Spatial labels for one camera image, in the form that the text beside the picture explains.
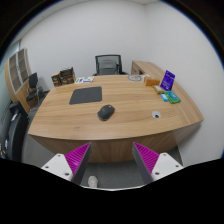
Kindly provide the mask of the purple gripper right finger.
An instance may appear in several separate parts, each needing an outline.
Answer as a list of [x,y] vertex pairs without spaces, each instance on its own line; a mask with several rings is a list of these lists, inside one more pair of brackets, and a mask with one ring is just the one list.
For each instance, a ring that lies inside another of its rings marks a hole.
[[158,154],[137,142],[133,143],[132,154],[145,184],[183,169],[183,166],[168,153]]

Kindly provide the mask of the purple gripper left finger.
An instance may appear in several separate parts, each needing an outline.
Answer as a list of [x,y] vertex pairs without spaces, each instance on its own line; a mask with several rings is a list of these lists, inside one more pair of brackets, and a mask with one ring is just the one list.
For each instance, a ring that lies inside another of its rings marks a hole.
[[42,169],[79,185],[91,155],[91,144],[84,144],[67,154],[56,154]]

